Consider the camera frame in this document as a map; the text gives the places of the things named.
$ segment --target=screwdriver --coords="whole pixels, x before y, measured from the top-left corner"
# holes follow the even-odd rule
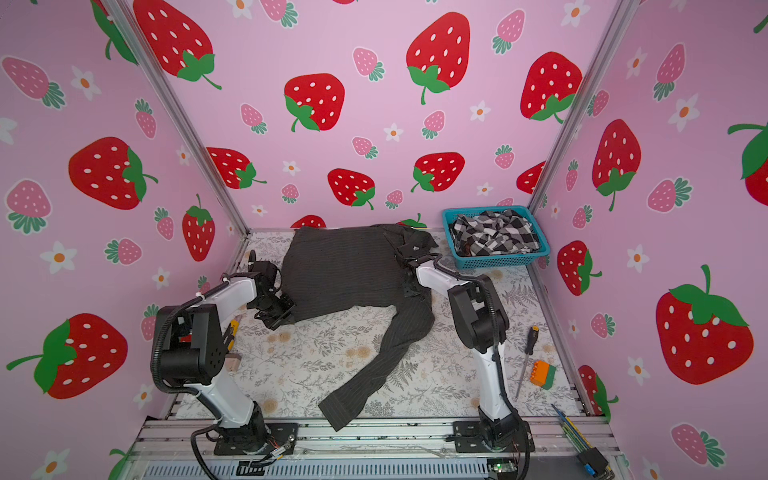
[[[520,372],[520,381],[518,382],[518,391],[515,393],[515,401],[518,401],[520,395],[520,387],[523,386],[523,378],[525,378],[525,369],[528,367],[528,357],[533,355],[533,345],[536,345],[538,340],[538,327],[532,326],[528,331],[528,342],[525,344],[525,360],[523,360],[523,371]]]

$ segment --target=strawberry print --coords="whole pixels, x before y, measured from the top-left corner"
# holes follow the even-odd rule
[[[507,50],[512,50],[512,44],[523,35],[525,26],[525,10],[517,9],[504,17],[496,27],[496,36],[493,38],[493,49],[496,55],[503,55]]]
[[[616,192],[629,187],[640,166],[640,142],[623,120],[605,128],[592,165],[592,184],[603,197],[612,196],[609,212],[614,211]]]
[[[681,285],[656,305],[661,352],[677,378],[693,385],[711,382],[742,366],[754,340],[739,310],[727,298],[710,295],[710,268],[702,265],[706,290]]]
[[[181,231],[184,234],[184,241],[187,242],[187,249],[189,249],[192,259],[196,262],[202,262],[208,256],[210,246],[214,242],[216,225],[208,210],[203,208],[200,195],[197,194],[196,196],[197,205],[193,205],[187,210],[181,221]]]
[[[714,468],[725,465],[726,453],[720,448],[720,442],[704,430],[699,432],[693,425],[680,423],[672,427],[670,435],[674,444],[699,465],[709,463]]]
[[[290,227],[291,228],[301,228],[301,227],[325,228],[326,222],[325,220],[318,217],[317,215],[306,215],[305,217],[301,217],[300,219],[293,222],[293,225],[291,225]]]
[[[352,146],[355,148],[355,152],[361,157],[367,159],[376,158],[379,155],[379,151],[373,146],[373,142],[363,137],[354,137],[352,139]]]
[[[648,208],[667,214],[673,208],[680,208],[690,200],[690,192],[693,189],[685,178],[680,177],[674,181],[667,178],[648,195]]]
[[[402,203],[402,191],[393,190],[386,196],[386,207],[394,210]]]
[[[424,155],[413,166],[413,180],[418,183],[411,193],[416,187],[428,192],[442,192],[456,182],[465,164],[464,157],[456,152]]]
[[[728,134],[741,130],[759,130],[741,155],[741,178],[750,196],[768,205],[768,124],[737,124],[728,127]]]
[[[445,112],[442,110],[433,111],[427,118],[424,119],[424,128],[422,128],[422,135],[427,140],[431,140],[437,137],[438,133],[445,126]]]
[[[528,70],[520,112],[531,120],[558,117],[573,103],[576,90],[581,85],[581,70],[563,55],[550,51],[537,58]]]
[[[288,204],[294,204],[299,199],[299,189],[294,184],[287,184],[280,193],[283,194],[283,201]]]
[[[357,73],[368,77],[370,81],[379,81],[384,78],[384,64],[379,61],[373,50],[367,48],[355,48],[352,52]]]
[[[533,194],[533,190],[536,188],[541,172],[544,170],[544,163],[545,162],[541,162],[520,174],[517,182],[519,190],[522,190],[527,194]]]
[[[221,179],[235,190],[250,187],[253,182],[265,184],[266,180],[256,180],[256,168],[248,157],[229,148],[206,147],[208,154],[216,164]]]
[[[41,355],[10,362],[13,370],[24,362],[40,359],[35,382],[55,399],[70,399],[92,389],[115,373],[125,362],[128,343],[106,320],[80,313],[54,328],[43,342]]]
[[[654,98],[662,101],[674,90],[674,82],[680,78],[685,68],[685,45],[678,43],[672,47],[667,57],[659,65],[654,85]]]
[[[266,123],[264,117],[256,108],[251,107],[248,104],[241,104],[240,117],[243,119],[243,123],[250,127],[250,130],[258,135],[264,135],[266,133]]]
[[[48,81],[42,68],[30,61],[7,55],[0,59],[0,63],[5,74],[22,94],[43,102],[48,108],[61,110],[66,105],[61,87],[56,82]]]
[[[286,108],[308,130],[330,130],[339,121],[344,105],[344,85],[330,73],[291,78],[285,87]]]
[[[163,70],[221,90],[206,76],[214,71],[214,47],[197,23],[163,0],[134,0],[134,15]]]
[[[558,252],[558,272],[565,286],[575,296],[589,288],[591,278],[603,276],[602,272],[592,273],[592,255],[584,242],[576,240],[562,247]]]
[[[149,104],[140,98],[136,100],[136,110],[136,123],[139,124],[139,128],[147,138],[154,138],[154,134],[157,132],[157,122],[152,116],[152,109],[149,108]]]
[[[280,22],[283,28],[293,28],[299,23],[299,13],[293,3],[286,0],[260,0],[266,16],[273,22]]]
[[[81,192],[119,210],[136,208],[147,193],[149,178],[141,159],[115,137],[104,137],[69,159],[69,179]]]
[[[10,210],[6,218],[13,230],[29,235],[40,233],[48,226],[45,218],[51,214],[51,201],[34,180],[25,178],[16,182],[5,195],[5,206]]]
[[[368,175],[336,168],[328,172],[328,185],[341,204],[348,207],[368,204],[373,210],[371,199],[376,195],[376,184]]]
[[[422,89],[438,94],[455,87],[469,64],[469,20],[449,12],[417,36],[406,52],[411,80]]]
[[[510,168],[514,160],[515,154],[512,153],[512,147],[509,145],[502,145],[496,149],[496,160],[494,162],[499,168],[503,170]]]

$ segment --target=black and white plaid fabric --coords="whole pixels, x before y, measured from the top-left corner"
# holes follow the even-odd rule
[[[533,253],[541,248],[531,222],[512,209],[485,211],[477,217],[459,214],[452,229],[461,257]]]

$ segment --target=pink wallpaper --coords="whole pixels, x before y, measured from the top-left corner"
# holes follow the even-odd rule
[[[527,204],[614,0],[135,0],[252,227]]]
[[[157,307],[215,285],[237,237],[99,5],[36,3],[0,21],[2,477],[113,478],[166,400]]]
[[[536,213],[557,252],[541,275],[635,478],[765,476],[766,15],[641,5]]]

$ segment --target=blue plastic basket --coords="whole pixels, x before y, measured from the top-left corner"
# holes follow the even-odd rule
[[[458,217],[459,214],[464,214],[467,217],[476,217],[483,212],[503,212],[507,209],[512,209],[514,212],[520,214],[526,220],[531,222],[533,230],[536,232],[538,239],[541,242],[541,249],[539,249],[538,252],[511,255],[489,255],[487,257],[460,257],[456,254],[456,248],[453,245],[453,236],[451,234],[451,225],[456,222],[456,217]],[[533,218],[533,214],[528,208],[519,205],[513,207],[449,208],[442,212],[442,226],[445,228],[445,235],[448,237],[448,244],[451,248],[453,258],[456,261],[456,268],[460,270],[466,268],[486,268],[490,266],[528,265],[536,261],[539,257],[549,255],[549,243],[547,243],[544,233],[541,232],[541,228],[538,226],[536,219]]]

